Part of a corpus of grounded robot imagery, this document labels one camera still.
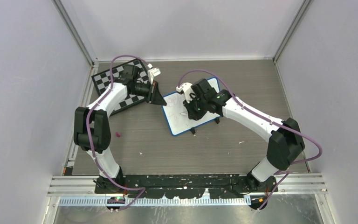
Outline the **blue framed whiteboard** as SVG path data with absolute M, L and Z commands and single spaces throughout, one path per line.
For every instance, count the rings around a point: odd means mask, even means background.
M 213 103 L 212 98 L 215 98 L 220 92 L 219 81 L 216 78 L 202 78 L 192 84 L 192 89 L 196 94 L 196 98 L 205 97 L 211 103 Z M 163 114 L 165 115 L 170 132 L 174 136 L 186 131 L 195 134 L 195 128 L 200 125 L 210 121 L 220 122 L 220 115 L 216 113 L 216 107 L 215 112 L 207 112 L 200 120 L 191 120 L 188 116 L 180 115 L 182 112 L 187 113 L 186 108 L 183 106 L 183 102 L 186 99 L 184 95 L 176 91 L 164 96 L 164 100 L 167 102 L 167 106 L 162 107 Z

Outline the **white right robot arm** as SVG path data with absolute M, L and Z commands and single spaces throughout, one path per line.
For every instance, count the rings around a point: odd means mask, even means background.
M 234 120 L 261 136 L 268 144 L 266 156 L 247 174 L 247 186 L 260 191 L 266 180 L 279 171 L 285 171 L 304 150 L 298 122 L 271 117 L 245 104 L 228 90 L 216 91 L 206 79 L 183 83 L 176 88 L 183 94 L 183 106 L 188 118 L 200 120 L 208 112 Z

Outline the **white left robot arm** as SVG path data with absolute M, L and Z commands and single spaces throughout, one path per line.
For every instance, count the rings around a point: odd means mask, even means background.
M 74 119 L 74 143 L 91 156 L 99 170 L 99 180 L 113 193 L 124 189 L 121 167 L 109 148 L 111 132 L 109 116 L 127 95 L 144 97 L 152 105 L 166 105 L 154 79 L 160 69 L 148 65 L 146 83 L 138 82 L 139 68 L 124 65 L 117 77 L 111 76 L 107 89 L 87 107 L 78 107 Z

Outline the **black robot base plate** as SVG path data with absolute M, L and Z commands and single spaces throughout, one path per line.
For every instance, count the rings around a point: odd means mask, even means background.
M 94 180 L 96 194 L 120 194 L 134 199 L 141 188 L 145 192 L 140 198 L 192 199 L 208 193 L 211 199 L 242 198 L 249 193 L 266 195 L 273 191 L 277 181 L 271 176 L 264 183 L 256 183 L 247 175 L 203 174 L 203 175 L 126 175 L 119 184 L 121 189 L 106 178 Z

